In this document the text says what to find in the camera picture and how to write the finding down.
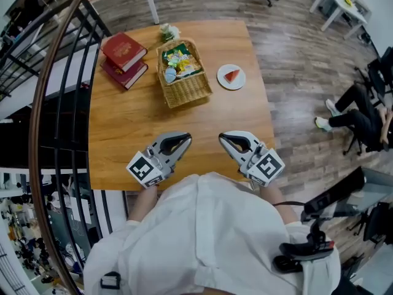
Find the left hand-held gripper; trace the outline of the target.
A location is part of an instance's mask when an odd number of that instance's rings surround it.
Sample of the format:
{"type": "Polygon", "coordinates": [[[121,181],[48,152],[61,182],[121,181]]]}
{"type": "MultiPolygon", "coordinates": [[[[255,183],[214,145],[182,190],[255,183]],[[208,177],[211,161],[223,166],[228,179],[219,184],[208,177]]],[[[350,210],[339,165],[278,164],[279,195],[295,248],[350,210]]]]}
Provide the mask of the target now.
{"type": "Polygon", "coordinates": [[[144,151],[138,151],[126,169],[142,187],[152,187],[174,173],[176,162],[182,158],[191,143],[190,133],[163,133],[144,151]]]}

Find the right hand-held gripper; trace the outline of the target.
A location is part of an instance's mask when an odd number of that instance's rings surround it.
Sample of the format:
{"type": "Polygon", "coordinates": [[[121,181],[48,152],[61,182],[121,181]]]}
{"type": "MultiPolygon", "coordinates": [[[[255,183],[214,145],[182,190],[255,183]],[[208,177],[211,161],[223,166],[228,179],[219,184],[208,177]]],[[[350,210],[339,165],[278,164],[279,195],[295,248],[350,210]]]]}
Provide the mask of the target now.
{"type": "Polygon", "coordinates": [[[285,168],[276,151],[267,149],[251,132],[232,130],[219,135],[219,143],[247,179],[267,187],[285,168]]]}

